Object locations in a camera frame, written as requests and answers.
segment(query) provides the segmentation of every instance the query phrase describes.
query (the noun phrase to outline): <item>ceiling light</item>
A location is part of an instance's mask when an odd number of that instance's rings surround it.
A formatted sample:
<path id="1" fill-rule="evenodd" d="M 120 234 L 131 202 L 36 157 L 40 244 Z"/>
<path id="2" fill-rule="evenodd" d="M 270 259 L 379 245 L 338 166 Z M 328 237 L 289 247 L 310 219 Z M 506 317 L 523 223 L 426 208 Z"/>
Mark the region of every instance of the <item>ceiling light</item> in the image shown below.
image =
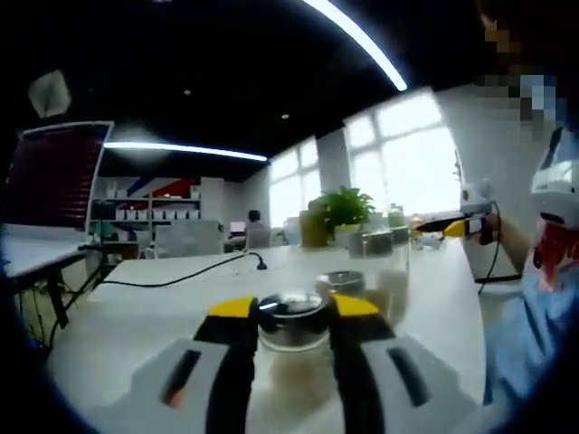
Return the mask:
<path id="1" fill-rule="evenodd" d="M 399 91 L 408 89 L 402 76 L 393 64 L 388 60 L 385 54 L 375 44 L 364 31 L 354 23 L 352 19 L 340 11 L 337 7 L 332 5 L 328 0 L 302 0 L 314 9 L 321 12 L 328 19 L 337 24 L 344 32 L 350 35 L 378 64 L 378 66 L 386 73 L 390 81 L 395 85 Z"/>
<path id="2" fill-rule="evenodd" d="M 208 154 L 212 156 L 230 156 L 245 160 L 268 161 L 266 156 L 256 154 L 246 154 L 244 152 L 227 151 L 225 149 L 214 149 L 200 146 L 169 145 L 165 143 L 135 143 L 135 142 L 108 142 L 105 143 L 108 149 L 156 149 L 166 151 L 192 152 L 194 154 Z"/>

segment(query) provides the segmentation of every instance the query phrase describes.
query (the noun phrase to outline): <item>computer screen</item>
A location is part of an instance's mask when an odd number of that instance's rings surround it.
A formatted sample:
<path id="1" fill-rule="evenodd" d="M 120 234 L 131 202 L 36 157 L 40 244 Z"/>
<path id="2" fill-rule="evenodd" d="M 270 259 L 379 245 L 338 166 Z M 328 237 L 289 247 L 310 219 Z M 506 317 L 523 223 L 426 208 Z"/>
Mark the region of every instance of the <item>computer screen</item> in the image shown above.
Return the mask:
<path id="1" fill-rule="evenodd" d="M 244 233 L 245 232 L 245 222 L 231 222 L 229 223 L 230 233 Z"/>

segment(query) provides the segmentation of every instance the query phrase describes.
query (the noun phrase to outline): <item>potted plant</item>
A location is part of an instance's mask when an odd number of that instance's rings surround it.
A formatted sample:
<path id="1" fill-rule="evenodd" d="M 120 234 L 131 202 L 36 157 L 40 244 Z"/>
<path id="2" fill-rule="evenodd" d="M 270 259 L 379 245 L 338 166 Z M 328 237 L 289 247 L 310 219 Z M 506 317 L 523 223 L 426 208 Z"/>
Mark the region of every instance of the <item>potted plant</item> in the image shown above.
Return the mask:
<path id="1" fill-rule="evenodd" d="M 370 222 L 370 215 L 375 210 L 371 203 L 372 198 L 360 193 L 358 188 L 341 186 L 337 192 L 323 193 L 309 203 L 308 208 L 331 239 L 337 231 L 357 232 L 362 224 Z"/>

